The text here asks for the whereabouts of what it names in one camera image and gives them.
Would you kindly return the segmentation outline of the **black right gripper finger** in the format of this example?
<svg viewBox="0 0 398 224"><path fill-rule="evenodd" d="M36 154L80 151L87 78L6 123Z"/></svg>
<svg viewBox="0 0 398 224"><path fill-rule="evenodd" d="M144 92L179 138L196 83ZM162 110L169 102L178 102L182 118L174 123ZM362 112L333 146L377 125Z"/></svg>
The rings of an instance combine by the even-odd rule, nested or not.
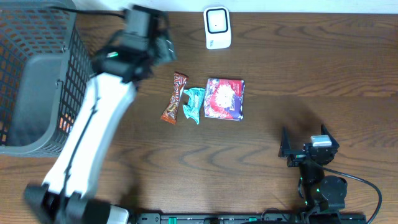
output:
<svg viewBox="0 0 398 224"><path fill-rule="evenodd" d="M282 128L282 139L280 144L281 151L289 151L290 150L290 140L289 134L286 127Z"/></svg>
<svg viewBox="0 0 398 224"><path fill-rule="evenodd" d="M331 141L331 145L333 147L338 147L339 144L338 142L335 140L335 138L330 134L329 130L327 130L326 126L324 124L321 125L321 134L322 135L327 135L330 138Z"/></svg>

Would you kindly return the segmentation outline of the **orange Top chocolate bar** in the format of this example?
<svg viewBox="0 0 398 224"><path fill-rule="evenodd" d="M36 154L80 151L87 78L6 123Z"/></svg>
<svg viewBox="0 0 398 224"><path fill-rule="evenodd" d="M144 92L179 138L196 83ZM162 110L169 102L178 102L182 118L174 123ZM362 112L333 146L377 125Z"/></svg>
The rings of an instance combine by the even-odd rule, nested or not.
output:
<svg viewBox="0 0 398 224"><path fill-rule="evenodd" d="M182 93L187 84L188 77L182 73L174 73L174 91L170 98L169 104L160 117L162 120L175 124L177 122L178 107Z"/></svg>

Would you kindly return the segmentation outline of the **teal snack wrapper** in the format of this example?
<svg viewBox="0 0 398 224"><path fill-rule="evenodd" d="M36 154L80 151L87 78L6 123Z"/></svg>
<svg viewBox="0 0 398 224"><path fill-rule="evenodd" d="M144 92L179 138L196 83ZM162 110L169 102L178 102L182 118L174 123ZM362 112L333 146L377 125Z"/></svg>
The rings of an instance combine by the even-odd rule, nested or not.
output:
<svg viewBox="0 0 398 224"><path fill-rule="evenodd" d="M196 124L200 124L200 109L205 97L204 88L190 88L183 91L188 97L188 103L183 105L183 112L187 119L193 119Z"/></svg>

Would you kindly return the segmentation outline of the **pink purple liner pack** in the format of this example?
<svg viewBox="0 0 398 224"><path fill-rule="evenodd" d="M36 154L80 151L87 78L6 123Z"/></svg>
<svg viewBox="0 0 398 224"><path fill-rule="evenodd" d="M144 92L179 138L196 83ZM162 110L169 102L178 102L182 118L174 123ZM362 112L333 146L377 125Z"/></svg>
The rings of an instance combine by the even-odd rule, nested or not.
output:
<svg viewBox="0 0 398 224"><path fill-rule="evenodd" d="M209 78L203 104L205 117L241 121L244 87L244 80Z"/></svg>

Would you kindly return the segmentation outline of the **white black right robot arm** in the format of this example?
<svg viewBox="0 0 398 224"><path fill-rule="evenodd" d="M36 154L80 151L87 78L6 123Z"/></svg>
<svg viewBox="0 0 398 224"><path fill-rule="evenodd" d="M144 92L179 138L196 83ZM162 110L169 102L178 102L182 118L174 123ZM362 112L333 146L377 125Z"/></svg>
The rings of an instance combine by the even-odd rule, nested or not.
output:
<svg viewBox="0 0 398 224"><path fill-rule="evenodd" d="M300 180L298 192L306 207L298 213L300 219L309 223L317 215L336 214L345 208L347 182L335 175L325 175L324 168L334 158L340 145L321 125L321 134L310 137L303 148L292 149L286 128L282 129L279 157L287 159L288 167L298 167Z"/></svg>

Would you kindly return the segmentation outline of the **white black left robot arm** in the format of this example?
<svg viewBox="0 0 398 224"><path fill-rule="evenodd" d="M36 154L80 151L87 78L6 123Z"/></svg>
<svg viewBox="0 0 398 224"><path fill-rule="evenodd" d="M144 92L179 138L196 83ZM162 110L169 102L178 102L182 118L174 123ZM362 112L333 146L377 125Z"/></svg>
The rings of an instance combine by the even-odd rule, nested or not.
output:
<svg viewBox="0 0 398 224"><path fill-rule="evenodd" d="M96 199L105 155L119 122L152 67L175 60L168 15L135 5L124 29L94 54L93 75L64 148L41 185L24 200L41 223L130 223L126 208Z"/></svg>

